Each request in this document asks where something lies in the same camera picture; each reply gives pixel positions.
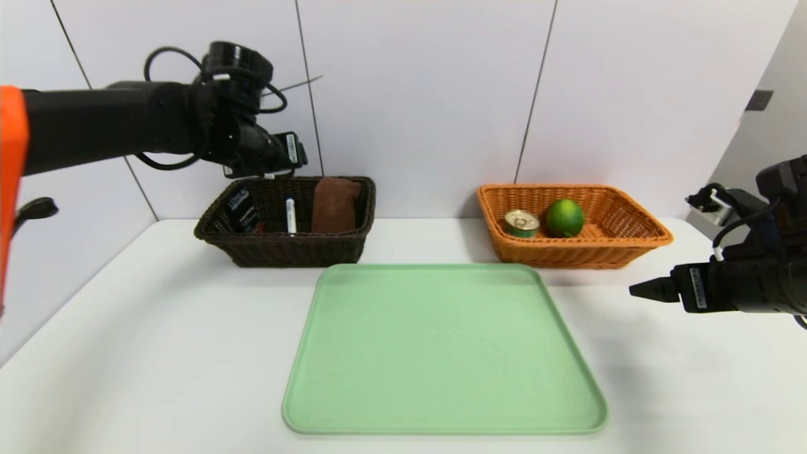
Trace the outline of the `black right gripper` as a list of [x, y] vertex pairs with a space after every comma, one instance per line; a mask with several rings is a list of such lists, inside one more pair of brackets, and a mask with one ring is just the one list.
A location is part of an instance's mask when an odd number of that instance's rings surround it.
[[758, 262], [719, 260], [676, 265], [670, 276], [629, 286], [629, 294], [649, 301], [682, 302], [689, 313], [764, 313]]

